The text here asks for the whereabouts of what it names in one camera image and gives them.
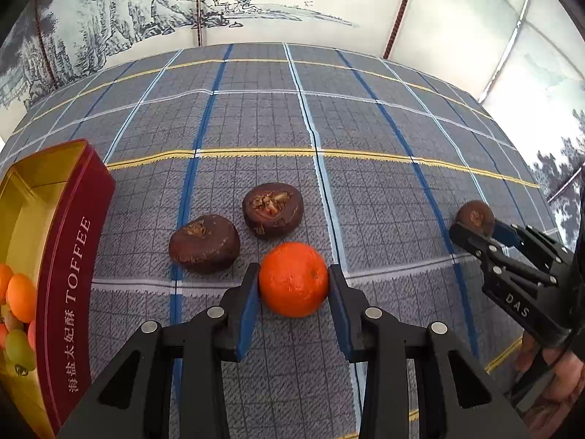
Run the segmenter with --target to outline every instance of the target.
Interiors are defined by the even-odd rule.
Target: painted mountain
[[[0,104],[28,91],[30,105],[57,86],[101,69],[108,55],[175,28],[194,24],[184,0],[33,0],[0,48]]]

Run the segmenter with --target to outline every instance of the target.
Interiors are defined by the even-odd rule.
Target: grape
[[[22,322],[17,319],[10,310],[3,308],[2,318],[4,319],[4,324],[6,325],[6,328],[8,328],[8,331],[24,330]]]
[[[5,351],[10,361],[17,367],[21,366],[27,370],[27,372],[36,369],[36,357],[34,351],[29,345],[26,333],[22,330],[12,330],[11,332],[8,332]]]

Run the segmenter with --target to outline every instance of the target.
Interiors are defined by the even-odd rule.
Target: green grape
[[[33,349],[29,345],[29,340],[26,337],[26,333],[22,330],[12,330],[8,332],[6,336],[5,351],[8,358],[18,368],[21,366],[26,370],[26,374],[29,371],[36,369],[36,357]]]

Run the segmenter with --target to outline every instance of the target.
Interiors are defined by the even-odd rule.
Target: tangerine
[[[6,290],[6,302],[13,315],[25,324],[34,320],[36,289],[24,274],[14,274]]]
[[[13,275],[14,272],[8,264],[0,264],[0,305],[6,303],[6,289]]]
[[[258,287],[264,302],[277,314],[311,315],[329,292],[327,266],[308,244],[283,243],[262,260]]]

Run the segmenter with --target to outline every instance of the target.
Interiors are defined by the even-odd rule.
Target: fingers
[[[549,359],[555,357],[555,355],[558,357],[560,354],[558,351],[548,352],[547,350],[545,349],[542,352],[542,356],[547,363],[549,363]],[[555,365],[553,371],[555,372],[555,378],[542,393],[542,396],[560,403],[566,401],[577,388],[581,380],[581,373],[583,372],[583,362],[573,352],[568,352]]]
[[[534,356],[536,354],[536,341],[534,338],[525,330],[522,334],[522,345],[520,346],[520,353],[518,354],[514,363],[514,368],[518,371],[525,373],[532,364]]]
[[[571,408],[563,403],[561,405],[549,405],[536,411],[532,415],[526,415],[524,421],[532,439],[548,439],[565,420]]]

